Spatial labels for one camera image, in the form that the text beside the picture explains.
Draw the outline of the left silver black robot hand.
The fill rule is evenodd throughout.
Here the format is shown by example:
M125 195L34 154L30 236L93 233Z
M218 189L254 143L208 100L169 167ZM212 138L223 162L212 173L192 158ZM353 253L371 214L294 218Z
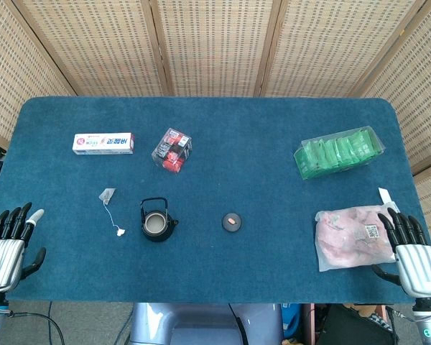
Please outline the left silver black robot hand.
M0 214L0 293L13 290L20 281L38 271L45 260L46 249L43 247L33 263L23 265L34 228L45 213L39 209L28 216L31 207L31 203L26 203Z

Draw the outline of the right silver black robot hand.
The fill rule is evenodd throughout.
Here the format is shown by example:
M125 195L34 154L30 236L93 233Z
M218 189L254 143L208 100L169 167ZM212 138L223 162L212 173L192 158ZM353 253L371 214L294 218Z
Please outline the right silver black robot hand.
M388 214L379 213L378 217L386 230L399 273L385 272L376 264L372 270L382 280L402 287L412 298L431 298L431 244L420 222L393 208L388 209Z

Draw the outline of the tea bag with string tag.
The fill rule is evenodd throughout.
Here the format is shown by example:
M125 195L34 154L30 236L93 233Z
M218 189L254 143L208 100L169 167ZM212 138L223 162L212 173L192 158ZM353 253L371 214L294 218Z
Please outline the tea bag with string tag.
M112 199L112 197L113 197L113 195L114 195L115 191L116 191L116 189L115 189L115 188L105 188L105 189L103 190L103 192L99 195L99 197L98 197L98 198L102 201L103 208L104 208L104 210L105 210L105 211L107 212L107 214L108 214L108 217L109 217L110 222L111 222L111 226L112 226L113 228L115 228L115 230L116 230L116 235L117 235L118 237L121 237L121 236L123 236L123 235L125 234L126 230L125 230L125 229L123 229L123 228L121 228L119 225L117 225L117 224L115 223L115 221L114 221L114 219L113 219L113 216L111 215L111 212L110 212L110 211L109 211L109 209L108 209L108 205L109 205L109 203L110 203L110 201L111 201L111 199Z

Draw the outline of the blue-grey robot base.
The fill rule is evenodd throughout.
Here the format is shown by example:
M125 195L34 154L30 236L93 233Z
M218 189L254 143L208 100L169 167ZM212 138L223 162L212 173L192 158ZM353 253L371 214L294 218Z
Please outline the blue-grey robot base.
M281 345L278 303L136 303L128 345Z

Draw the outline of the pink food in plastic bag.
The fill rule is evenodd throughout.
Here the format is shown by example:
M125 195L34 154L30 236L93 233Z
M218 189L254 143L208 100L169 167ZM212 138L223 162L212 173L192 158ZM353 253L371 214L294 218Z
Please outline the pink food in plastic bag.
M315 215L315 248L321 272L395 262L386 229L378 217L389 218L391 201L377 206L357 206Z

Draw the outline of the green packets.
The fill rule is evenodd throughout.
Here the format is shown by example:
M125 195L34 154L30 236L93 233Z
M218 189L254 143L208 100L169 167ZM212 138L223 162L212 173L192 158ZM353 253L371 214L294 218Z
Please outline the green packets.
M301 141L293 157L303 180L367 165L385 146L370 126Z

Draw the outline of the small black round lid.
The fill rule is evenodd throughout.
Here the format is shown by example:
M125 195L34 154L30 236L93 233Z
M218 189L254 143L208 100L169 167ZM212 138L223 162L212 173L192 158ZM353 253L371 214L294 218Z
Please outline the small black round lid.
M242 226L241 217L237 213L227 213L222 218L222 227L229 232L236 232Z

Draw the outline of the white pink toothpaste box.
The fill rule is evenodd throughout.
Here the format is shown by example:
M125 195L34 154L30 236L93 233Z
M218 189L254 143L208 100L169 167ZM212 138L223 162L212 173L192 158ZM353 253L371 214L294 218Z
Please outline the white pink toothpaste box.
M132 133L76 134L73 152L77 155L129 155L134 153Z

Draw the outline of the clear box red black items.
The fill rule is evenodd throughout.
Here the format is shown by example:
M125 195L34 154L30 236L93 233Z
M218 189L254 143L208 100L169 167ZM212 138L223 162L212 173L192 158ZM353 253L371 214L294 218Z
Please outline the clear box red black items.
M152 152L156 165L179 173L193 150L192 137L169 128Z

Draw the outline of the blue carpet table cover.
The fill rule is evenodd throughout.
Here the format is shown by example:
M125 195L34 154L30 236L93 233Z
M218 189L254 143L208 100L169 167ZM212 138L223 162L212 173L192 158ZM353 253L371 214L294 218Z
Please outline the blue carpet table cover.
M385 146L367 165L303 180L301 141L370 126ZM179 173L152 152L169 128L192 137ZM129 155L77 155L76 134L134 135ZM125 229L118 237L102 201ZM422 208L392 105L382 98L40 97L21 108L0 174L0 214L43 209L11 299L185 303L406 303L370 267L318 269L315 214L372 206L386 188ZM163 197L172 236L148 240L140 203ZM227 213L242 220L222 227Z

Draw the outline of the woven wooden folding screen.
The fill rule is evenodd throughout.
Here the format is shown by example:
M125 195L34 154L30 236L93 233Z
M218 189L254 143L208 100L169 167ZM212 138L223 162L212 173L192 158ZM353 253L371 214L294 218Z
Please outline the woven wooden folding screen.
M385 98L431 233L431 0L0 0L0 147L69 95Z

